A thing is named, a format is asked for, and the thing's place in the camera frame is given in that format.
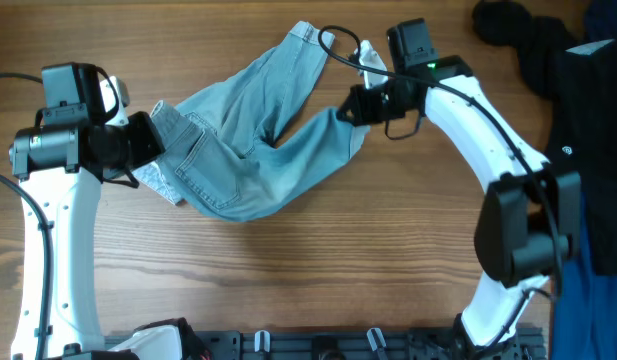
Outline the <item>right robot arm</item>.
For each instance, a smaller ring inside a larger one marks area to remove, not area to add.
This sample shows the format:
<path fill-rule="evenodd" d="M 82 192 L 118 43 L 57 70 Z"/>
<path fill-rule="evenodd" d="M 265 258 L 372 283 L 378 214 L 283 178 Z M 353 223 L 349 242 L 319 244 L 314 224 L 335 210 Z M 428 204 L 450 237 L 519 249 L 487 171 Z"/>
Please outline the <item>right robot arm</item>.
<path fill-rule="evenodd" d="M 357 40 L 345 58 L 363 83 L 351 88 L 338 118 L 356 127 L 389 126 L 415 112 L 452 142 L 484 199 L 474 233 L 482 275 L 451 328 L 415 330 L 409 352 L 424 358 L 530 359 L 541 353 L 518 321 L 531 299 L 558 300 L 564 265 L 578 252 L 578 173 L 562 170 L 525 142 L 484 95 L 459 56 L 440 57 L 423 19 L 387 33 L 391 63 Z"/>

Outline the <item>light blue denim shorts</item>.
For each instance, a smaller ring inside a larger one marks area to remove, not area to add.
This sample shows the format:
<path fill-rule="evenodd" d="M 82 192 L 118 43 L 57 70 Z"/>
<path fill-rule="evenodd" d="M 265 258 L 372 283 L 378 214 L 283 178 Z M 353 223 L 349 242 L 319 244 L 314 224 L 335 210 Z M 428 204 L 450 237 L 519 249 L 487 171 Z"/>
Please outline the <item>light blue denim shorts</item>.
<path fill-rule="evenodd" d="M 344 167 L 369 129 L 327 107 L 282 136 L 314 89 L 335 37 L 300 21 L 246 68 L 150 118 L 165 151 L 134 176 L 174 205 L 247 222 L 279 211 Z"/>

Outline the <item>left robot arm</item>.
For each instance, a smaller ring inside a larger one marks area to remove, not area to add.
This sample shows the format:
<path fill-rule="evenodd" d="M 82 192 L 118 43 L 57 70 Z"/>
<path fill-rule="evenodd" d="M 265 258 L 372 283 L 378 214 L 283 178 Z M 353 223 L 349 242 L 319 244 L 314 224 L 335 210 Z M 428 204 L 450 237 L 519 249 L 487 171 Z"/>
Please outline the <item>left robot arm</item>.
<path fill-rule="evenodd" d="M 127 115 L 124 85 L 92 64 L 43 68 L 46 105 L 9 150 L 25 216 L 21 311 L 13 359 L 208 359 L 183 318 L 139 327 L 109 346 L 94 292 L 94 225 L 105 183 L 163 152 L 149 115 Z"/>

